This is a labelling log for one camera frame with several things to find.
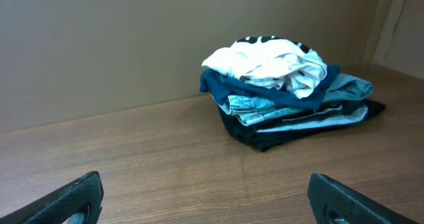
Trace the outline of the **black garment bottom of pile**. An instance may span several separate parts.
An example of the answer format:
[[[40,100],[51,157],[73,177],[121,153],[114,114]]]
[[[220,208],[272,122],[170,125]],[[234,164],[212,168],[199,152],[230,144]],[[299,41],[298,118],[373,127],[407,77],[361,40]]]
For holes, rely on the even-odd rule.
[[[371,119],[381,114],[386,106],[383,103],[372,101],[370,99],[364,100],[364,110],[360,115],[354,118],[354,121],[348,121],[345,124],[332,124],[332,125],[318,125],[318,127],[289,130],[289,131],[274,131],[270,133],[259,133],[254,131],[253,128],[245,127],[240,124],[235,117],[227,115],[219,108],[219,114],[223,121],[224,127],[228,134],[235,140],[252,146],[260,152],[266,152],[271,148],[286,144],[291,141],[310,137],[320,133],[337,131],[355,126],[363,121]]]

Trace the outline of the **light blue denim jeans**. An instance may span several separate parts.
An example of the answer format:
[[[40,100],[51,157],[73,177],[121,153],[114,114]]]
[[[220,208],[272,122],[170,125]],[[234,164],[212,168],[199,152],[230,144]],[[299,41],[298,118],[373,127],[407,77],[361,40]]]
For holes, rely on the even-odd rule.
[[[374,91],[374,85],[361,78],[339,74],[325,91],[323,101],[316,109],[292,108],[278,105],[266,98],[231,95],[218,107],[227,115],[236,117],[241,125],[251,126],[267,121],[294,115],[301,112],[316,113],[323,109],[337,108],[343,101],[362,101]]]

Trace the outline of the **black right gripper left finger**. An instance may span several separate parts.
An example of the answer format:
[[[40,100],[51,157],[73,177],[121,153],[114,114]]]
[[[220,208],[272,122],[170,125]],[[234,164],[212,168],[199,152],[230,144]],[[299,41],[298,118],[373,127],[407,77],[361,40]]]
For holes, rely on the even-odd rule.
[[[99,172],[91,171],[2,217],[1,222],[96,224],[102,211],[103,196]]]

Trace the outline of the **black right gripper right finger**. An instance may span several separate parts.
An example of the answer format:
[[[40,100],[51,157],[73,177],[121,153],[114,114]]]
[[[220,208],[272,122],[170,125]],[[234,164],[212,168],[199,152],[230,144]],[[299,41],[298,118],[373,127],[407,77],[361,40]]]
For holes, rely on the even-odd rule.
[[[311,175],[307,197],[318,224],[418,224],[325,174]]]

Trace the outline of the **dark blue garment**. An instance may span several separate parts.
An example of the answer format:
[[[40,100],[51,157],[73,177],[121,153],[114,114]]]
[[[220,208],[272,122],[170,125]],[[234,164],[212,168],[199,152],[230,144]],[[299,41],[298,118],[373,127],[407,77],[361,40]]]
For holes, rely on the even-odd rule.
[[[282,89],[266,89],[247,85],[235,78],[229,78],[214,70],[205,70],[200,76],[200,92],[209,92],[219,105],[223,105],[230,95],[241,95],[243,97],[261,97],[273,101],[277,105],[300,109],[317,109],[325,96],[326,90],[339,75],[340,67],[330,65],[327,68],[327,76],[313,90],[308,97],[297,98],[289,91]]]

